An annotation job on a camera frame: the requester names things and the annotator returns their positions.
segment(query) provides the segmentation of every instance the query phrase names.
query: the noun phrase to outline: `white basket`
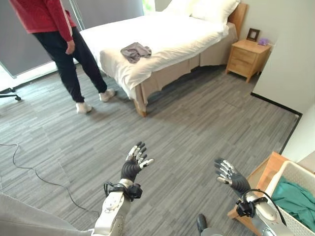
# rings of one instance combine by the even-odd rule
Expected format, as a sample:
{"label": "white basket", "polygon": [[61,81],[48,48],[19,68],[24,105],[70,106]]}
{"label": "white basket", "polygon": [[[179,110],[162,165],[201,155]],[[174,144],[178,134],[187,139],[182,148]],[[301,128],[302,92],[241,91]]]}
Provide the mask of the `white basket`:
{"label": "white basket", "polygon": [[[265,191],[270,197],[272,197],[281,176],[285,177],[290,182],[297,183],[306,188],[315,196],[315,175],[292,161],[285,161],[279,172],[274,175]],[[314,232],[297,221],[281,207],[279,207],[279,210],[286,221],[287,227],[295,236],[315,236]]]}

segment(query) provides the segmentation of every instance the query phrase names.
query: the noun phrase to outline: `black pants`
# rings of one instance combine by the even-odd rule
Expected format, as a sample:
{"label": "black pants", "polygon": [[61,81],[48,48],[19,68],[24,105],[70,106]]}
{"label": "black pants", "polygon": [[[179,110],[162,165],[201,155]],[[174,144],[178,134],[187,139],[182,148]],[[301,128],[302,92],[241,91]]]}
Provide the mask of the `black pants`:
{"label": "black pants", "polygon": [[75,50],[72,55],[65,53],[67,43],[58,31],[33,33],[33,35],[43,45],[51,59],[55,61],[61,80],[75,102],[84,102],[84,97],[81,94],[73,58],[82,65],[84,72],[89,76],[99,93],[107,90],[107,85],[100,74],[97,63],[76,27],[72,28],[72,37],[75,43]]}

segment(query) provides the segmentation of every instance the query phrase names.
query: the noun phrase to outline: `green cloth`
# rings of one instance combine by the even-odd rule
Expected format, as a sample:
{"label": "green cloth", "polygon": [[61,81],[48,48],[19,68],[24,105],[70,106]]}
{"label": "green cloth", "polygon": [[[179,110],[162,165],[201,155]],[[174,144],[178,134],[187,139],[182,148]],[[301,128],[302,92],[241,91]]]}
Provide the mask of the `green cloth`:
{"label": "green cloth", "polygon": [[307,189],[281,177],[271,198],[275,204],[315,232],[315,198]]}

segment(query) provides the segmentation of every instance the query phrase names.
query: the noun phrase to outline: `black cable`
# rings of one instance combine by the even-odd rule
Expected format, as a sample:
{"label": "black cable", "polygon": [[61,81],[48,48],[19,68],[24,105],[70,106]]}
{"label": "black cable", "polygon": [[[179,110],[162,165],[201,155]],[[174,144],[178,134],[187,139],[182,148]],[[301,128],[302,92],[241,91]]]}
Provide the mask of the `black cable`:
{"label": "black cable", "polygon": [[260,190],[260,189],[255,189],[255,188],[250,189],[250,190],[247,190],[247,191],[243,194],[243,199],[246,201],[246,203],[248,203],[248,202],[247,202],[246,198],[244,198],[244,197],[245,197],[246,194],[249,193],[249,192],[260,192],[260,193],[263,193],[264,195],[266,195],[267,198],[270,199],[270,201],[273,203],[273,205],[275,206],[275,208],[276,208],[277,211],[279,212],[279,215],[280,215],[280,218],[281,218],[282,223],[286,226],[285,219],[284,219],[282,213],[280,212],[278,206],[275,204],[275,202],[271,199],[271,197],[270,197],[267,193],[265,193],[264,191],[262,191],[262,190]]}
{"label": "black cable", "polygon": [[59,187],[62,187],[62,188],[64,188],[64,189],[66,189],[67,192],[68,192],[68,195],[69,195],[69,197],[70,197],[70,199],[71,199],[71,201],[72,201],[73,204],[75,204],[78,208],[81,208],[81,209],[83,209],[83,210],[85,210],[85,211],[87,211],[87,212],[95,212],[95,213],[97,213],[98,217],[100,216],[100,214],[99,214],[98,211],[96,211],[96,210],[88,210],[88,209],[86,209],[86,208],[84,208],[84,207],[81,207],[81,206],[79,206],[78,204],[76,204],[76,202],[73,200],[73,198],[72,198],[72,196],[71,196],[71,193],[70,193],[68,187],[65,187],[65,186],[63,186],[63,185],[60,185],[60,184],[57,184],[57,183],[52,183],[52,182],[49,182],[49,181],[44,180],[42,177],[40,177],[40,176],[38,175],[36,169],[34,169],[33,167],[22,167],[22,166],[16,165],[15,160],[14,160],[14,157],[15,157],[15,154],[16,154],[17,150],[19,149],[19,146],[20,146],[19,144],[0,144],[0,146],[7,146],[7,147],[9,147],[9,146],[16,146],[16,149],[15,149],[15,151],[14,151],[14,153],[13,153],[13,157],[12,157],[13,165],[14,165],[16,168],[25,169],[25,170],[33,170],[33,171],[35,172],[36,176],[37,176],[41,181],[43,181],[43,182],[45,182],[45,183],[48,183],[48,184],[52,184],[52,185],[59,186]]}
{"label": "black cable", "polygon": [[123,192],[124,192],[124,194],[126,194],[129,198],[130,198],[130,195],[129,195],[129,193],[128,193],[128,189],[122,184],[122,183],[116,183],[116,184],[113,184],[112,182],[106,182],[106,183],[104,183],[104,192],[105,192],[105,196],[106,197],[108,197],[108,195],[109,195],[109,192],[108,192],[108,186],[111,186],[111,187],[113,187],[113,188],[115,188],[115,187],[118,187],[118,188],[123,188],[124,190],[123,190]]}

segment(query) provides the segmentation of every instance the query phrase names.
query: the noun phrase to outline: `white pillow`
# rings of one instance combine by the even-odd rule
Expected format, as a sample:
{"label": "white pillow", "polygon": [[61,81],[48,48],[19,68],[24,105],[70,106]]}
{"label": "white pillow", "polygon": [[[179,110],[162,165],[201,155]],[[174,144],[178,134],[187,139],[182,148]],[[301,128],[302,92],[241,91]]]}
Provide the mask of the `white pillow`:
{"label": "white pillow", "polygon": [[174,15],[190,16],[197,0],[172,0],[163,11]]}
{"label": "white pillow", "polygon": [[213,23],[227,24],[227,18],[240,0],[198,0],[193,5],[192,17]]}

